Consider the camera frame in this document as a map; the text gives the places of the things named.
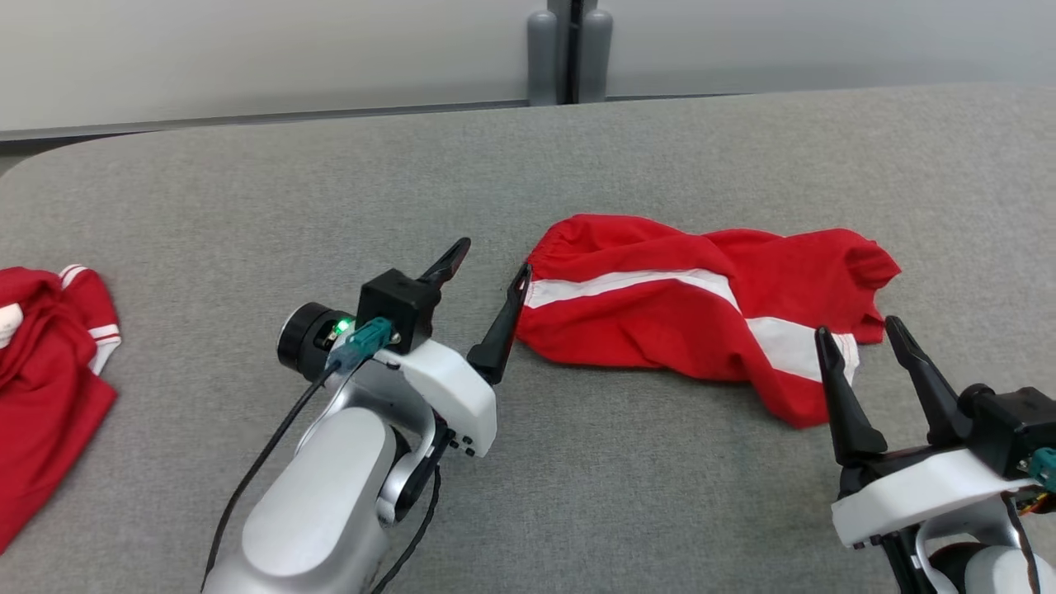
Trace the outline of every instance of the red cloth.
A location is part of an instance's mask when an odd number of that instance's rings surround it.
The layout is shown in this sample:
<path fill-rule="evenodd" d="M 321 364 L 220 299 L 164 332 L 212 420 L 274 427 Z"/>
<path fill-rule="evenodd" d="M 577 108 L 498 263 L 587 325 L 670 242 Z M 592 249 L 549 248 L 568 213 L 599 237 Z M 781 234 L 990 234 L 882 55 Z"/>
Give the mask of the red cloth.
<path fill-rule="evenodd" d="M 83 266 L 61 275 L 0 271 L 0 329 L 10 322 L 0 335 L 2 554 L 55 491 L 114 402 L 113 388 L 97 374 L 120 334 L 102 280 Z"/>
<path fill-rule="evenodd" d="M 517 337 L 566 364 L 666 367 L 749 380 L 795 427 L 828 421 L 814 330 L 832 330 L 848 378 L 855 342 L 880 342 L 876 290 L 899 272 L 847 229 L 689 235 L 638 217 L 577 215 L 528 257 Z"/>

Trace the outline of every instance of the wire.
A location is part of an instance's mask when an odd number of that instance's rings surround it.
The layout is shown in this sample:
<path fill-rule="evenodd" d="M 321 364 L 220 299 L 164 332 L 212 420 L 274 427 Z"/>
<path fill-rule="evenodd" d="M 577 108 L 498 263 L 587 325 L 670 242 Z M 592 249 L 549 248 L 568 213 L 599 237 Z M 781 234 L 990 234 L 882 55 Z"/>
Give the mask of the wire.
<path fill-rule="evenodd" d="M 406 563 L 407 560 L 411 558 L 411 555 L 414 554 L 414 550 L 418 546 L 418 543 L 421 542 L 421 537 L 426 536 L 426 528 L 429 527 L 429 522 L 433 521 L 433 513 L 436 512 L 436 502 L 439 500 L 440 500 L 440 465 L 437 464 L 435 467 L 433 467 L 433 497 L 429 500 L 429 508 L 426 509 L 426 517 L 422 518 L 421 525 L 418 526 L 418 532 L 414 534 L 414 538 L 411 539 L 411 544 L 407 545 L 407 549 L 403 551 L 403 554 L 399 556 L 399 559 L 396 559 L 396 563 L 393 564 L 393 568 L 391 570 L 389 570 L 389 573 L 386 573 L 385 576 L 381 578 L 381 581 L 379 581 L 378 584 L 375 586 L 373 590 L 371 590 L 371 594 L 380 594 L 381 591 L 385 589 L 385 586 L 389 586 L 389 582 L 392 581 L 394 577 L 396 577 L 396 574 L 399 573 L 399 570 L 400 568 L 403 567 L 403 563 Z"/>
<path fill-rule="evenodd" d="M 1023 551 L 1023 557 L 1026 558 L 1026 579 L 1031 582 L 1031 592 L 1033 594 L 1041 594 L 1041 582 L 1038 579 L 1038 561 L 1034 558 L 1034 549 L 1031 546 L 1030 539 L 1026 538 L 1026 531 L 1023 530 L 1023 523 L 1019 521 L 1013 496 L 1011 493 L 1006 493 L 1001 499 L 1004 500 L 1004 508 L 1008 512 L 1008 521 L 1012 522 L 1013 527 L 1016 528 L 1016 533 L 1019 535 L 1019 546 Z"/>
<path fill-rule="evenodd" d="M 1041 495 L 1038 496 L 1037 499 L 1034 500 L 1033 503 L 1031 503 L 1026 507 L 1023 507 L 1023 509 L 1021 509 L 1019 512 L 1019 515 L 1020 516 L 1025 516 L 1027 514 L 1033 513 L 1038 507 L 1041 507 L 1041 504 L 1044 503 L 1046 499 L 1049 499 L 1049 494 L 1048 493 L 1042 493 Z"/>
<path fill-rule="evenodd" d="M 253 477 L 257 476 L 257 471 L 261 469 L 261 466 L 264 465 L 264 462 L 267 460 L 267 457 L 271 454 L 271 450 L 275 449 L 275 446 L 279 445 L 279 441 L 282 440 L 282 437 L 286 433 L 286 429 L 289 429 L 289 426 L 294 423 L 294 420 L 297 419 L 297 415 L 300 414 L 301 409 L 304 408 L 304 405 L 308 404 L 308 401 L 312 400 L 312 396 L 315 395 L 317 391 L 319 391 L 319 388 L 322 387 L 322 385 L 326 382 L 326 379 L 331 375 L 333 375 L 333 373 L 337 371 L 340 367 L 341 367 L 340 364 L 335 364 L 327 367 L 325 370 L 323 370 L 323 372 L 319 375 L 319 377 L 317 377 L 316 380 L 313 382 L 310 386 L 308 386 L 308 389 L 304 390 L 304 393 L 301 394 L 300 400 L 297 401 L 297 404 L 294 405 L 294 408 L 289 409 L 289 412 L 286 413 L 286 417 L 282 420 L 282 423 L 279 425 L 279 428 L 276 429 L 275 433 L 271 435 L 271 439 L 268 440 L 267 445 L 264 446 L 264 449 L 261 450 L 260 454 L 257 457 L 257 460 L 253 461 L 253 465 L 249 467 L 249 471 L 246 472 L 246 476 L 242 478 L 242 482 L 239 483 L 239 486 L 234 487 L 234 493 L 231 494 L 231 499 L 228 500 L 227 507 L 224 508 L 224 513 L 220 516 L 220 523 L 216 524 L 216 533 L 212 536 L 212 547 L 209 549 L 209 559 L 205 563 L 205 575 L 202 576 L 202 588 L 200 592 L 205 591 L 205 580 L 206 578 L 209 577 L 209 572 L 212 571 L 213 565 L 216 564 L 216 554 L 220 552 L 220 541 L 221 539 L 224 538 L 224 528 L 227 527 L 227 521 L 231 519 L 231 512 L 234 511 L 234 504 L 238 503 L 239 498 L 242 497 L 242 491 L 246 490 L 246 487 L 249 485 L 249 482 L 252 481 Z"/>

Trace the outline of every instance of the gray table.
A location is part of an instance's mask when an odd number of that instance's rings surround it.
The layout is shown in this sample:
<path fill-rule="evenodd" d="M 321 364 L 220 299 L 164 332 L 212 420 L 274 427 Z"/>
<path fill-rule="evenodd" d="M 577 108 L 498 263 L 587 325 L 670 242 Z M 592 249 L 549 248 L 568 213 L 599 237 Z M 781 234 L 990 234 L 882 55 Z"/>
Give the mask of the gray table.
<path fill-rule="evenodd" d="M 794 93 L 197 129 L 31 159 L 0 179 L 0 266 L 97 268 L 125 345 L 103 373 L 118 402 L 0 557 L 0 591 L 195 590 L 227 497 L 304 387 L 275 358 L 287 313 L 354 310 L 362 281 L 469 235 L 436 318 L 465 352 L 520 260 L 576 212 L 853 228 L 902 265 L 879 304 L 954 386 L 1056 395 L 1054 105 L 1007 87 Z M 922 443 L 889 349 L 862 360 L 873 423 L 892 447 Z M 894 589 L 879 550 L 846 551 L 830 525 L 828 428 L 789 428 L 746 386 L 517 346 L 498 397 L 493 450 L 446 459 L 392 592 Z M 232 525 L 291 453 L 287 439 Z M 1056 559 L 1052 520 L 1027 528 Z"/>

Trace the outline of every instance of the teal connector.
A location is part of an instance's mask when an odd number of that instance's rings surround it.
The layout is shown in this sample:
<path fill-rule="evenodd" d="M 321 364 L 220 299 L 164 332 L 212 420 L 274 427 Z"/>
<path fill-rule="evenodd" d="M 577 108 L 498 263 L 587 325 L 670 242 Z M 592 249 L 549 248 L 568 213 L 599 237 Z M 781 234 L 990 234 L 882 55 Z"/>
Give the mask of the teal connector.
<path fill-rule="evenodd" d="M 1051 447 L 1036 449 L 1031 457 L 1027 474 L 1041 483 L 1045 490 L 1056 493 L 1056 449 Z"/>
<path fill-rule="evenodd" d="M 351 333 L 342 333 L 338 345 L 326 357 L 327 369 L 340 365 L 338 371 L 350 371 L 384 349 L 392 340 L 393 324 L 385 318 L 374 318 Z"/>

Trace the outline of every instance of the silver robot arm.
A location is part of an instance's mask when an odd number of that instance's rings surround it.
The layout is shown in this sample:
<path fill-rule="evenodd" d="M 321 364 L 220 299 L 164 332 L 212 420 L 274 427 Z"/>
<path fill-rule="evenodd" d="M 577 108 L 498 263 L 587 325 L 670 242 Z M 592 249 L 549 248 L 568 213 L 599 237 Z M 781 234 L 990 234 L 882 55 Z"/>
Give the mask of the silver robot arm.
<path fill-rule="evenodd" d="M 280 361 L 308 379 L 337 369 L 323 384 L 333 395 L 250 512 L 237 550 L 207 569 L 204 592 L 366 591 L 389 550 L 384 526 L 403 519 L 434 476 L 435 504 L 445 451 L 487 454 L 496 432 L 492 386 L 502 380 L 531 271 L 521 268 L 487 336 L 463 357 L 431 338 L 432 313 L 469 243 L 456 242 L 416 280 L 392 270 L 367 282 L 356 318 L 318 303 L 289 317 Z M 364 346 L 379 328 L 382 339 Z"/>
<path fill-rule="evenodd" d="M 888 452 L 862 410 L 828 329 L 816 334 L 836 462 L 832 522 L 845 546 L 881 546 L 904 593 L 1056 593 L 1019 516 L 1050 511 L 1056 487 L 1056 403 L 1034 388 L 958 397 L 897 317 L 886 320 L 899 363 L 928 420 L 928 445 Z M 967 535 L 928 554 L 935 539 Z"/>

